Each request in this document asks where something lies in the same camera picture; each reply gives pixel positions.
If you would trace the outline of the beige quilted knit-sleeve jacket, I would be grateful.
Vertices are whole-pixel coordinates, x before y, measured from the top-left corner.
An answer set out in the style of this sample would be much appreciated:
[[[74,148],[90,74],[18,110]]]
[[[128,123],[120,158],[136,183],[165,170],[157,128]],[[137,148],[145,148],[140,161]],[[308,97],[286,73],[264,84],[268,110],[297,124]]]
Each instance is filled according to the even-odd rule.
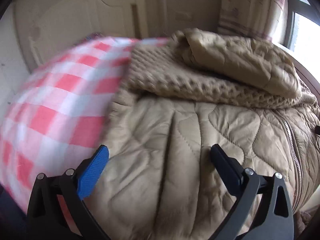
[[[136,44],[110,106],[110,158],[88,206],[112,239],[208,239],[231,209],[210,161],[283,175],[293,211],[319,185],[317,98],[264,40],[199,29]]]

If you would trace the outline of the red white checkered bedsheet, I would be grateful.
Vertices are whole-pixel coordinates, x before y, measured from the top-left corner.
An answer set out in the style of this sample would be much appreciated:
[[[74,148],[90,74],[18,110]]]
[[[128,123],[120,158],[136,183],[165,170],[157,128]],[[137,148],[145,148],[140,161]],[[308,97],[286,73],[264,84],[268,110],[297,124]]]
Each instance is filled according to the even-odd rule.
[[[37,68],[1,124],[1,185],[27,211],[36,176],[58,176],[97,149],[106,111],[135,44],[166,38],[103,37],[75,46]]]

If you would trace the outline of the colourful patterned pillow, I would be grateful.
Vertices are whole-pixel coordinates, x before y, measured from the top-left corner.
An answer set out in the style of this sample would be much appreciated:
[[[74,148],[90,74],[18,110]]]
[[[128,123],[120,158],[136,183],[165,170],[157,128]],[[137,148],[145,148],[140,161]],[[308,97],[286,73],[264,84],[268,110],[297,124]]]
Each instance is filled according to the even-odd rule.
[[[85,37],[85,40],[94,40],[94,39],[97,39],[97,38],[100,38],[100,37],[103,37],[103,34],[97,32],[97,33],[89,34],[88,36]]]

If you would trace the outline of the dark framed window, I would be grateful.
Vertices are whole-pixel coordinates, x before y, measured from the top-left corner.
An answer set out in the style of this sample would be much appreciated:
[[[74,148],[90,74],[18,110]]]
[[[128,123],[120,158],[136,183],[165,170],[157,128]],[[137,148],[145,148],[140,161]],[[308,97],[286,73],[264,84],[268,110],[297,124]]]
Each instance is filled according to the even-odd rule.
[[[287,0],[284,46],[305,66],[319,64],[319,2]]]

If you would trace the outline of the white wooden headboard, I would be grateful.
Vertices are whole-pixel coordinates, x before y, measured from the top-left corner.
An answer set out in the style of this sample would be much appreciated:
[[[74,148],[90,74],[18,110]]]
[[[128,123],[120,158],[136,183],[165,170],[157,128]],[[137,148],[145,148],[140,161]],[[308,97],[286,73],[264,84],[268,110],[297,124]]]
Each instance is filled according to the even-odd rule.
[[[147,38],[145,0],[16,0],[18,41],[29,70],[83,38]]]

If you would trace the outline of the patterned beige curtain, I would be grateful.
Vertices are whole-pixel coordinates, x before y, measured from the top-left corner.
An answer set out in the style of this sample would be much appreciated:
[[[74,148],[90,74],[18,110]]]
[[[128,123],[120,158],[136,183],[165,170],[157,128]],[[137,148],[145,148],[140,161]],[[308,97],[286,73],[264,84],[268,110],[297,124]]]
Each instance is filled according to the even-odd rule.
[[[283,43],[287,0],[221,0],[217,32]]]

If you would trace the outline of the wall socket panel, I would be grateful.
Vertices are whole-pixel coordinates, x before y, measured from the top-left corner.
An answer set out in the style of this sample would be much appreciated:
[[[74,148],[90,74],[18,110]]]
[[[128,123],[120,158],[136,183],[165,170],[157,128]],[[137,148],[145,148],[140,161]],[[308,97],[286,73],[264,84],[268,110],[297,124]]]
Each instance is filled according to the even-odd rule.
[[[193,14],[191,12],[186,11],[177,11],[175,12],[175,20],[191,22],[193,20]]]

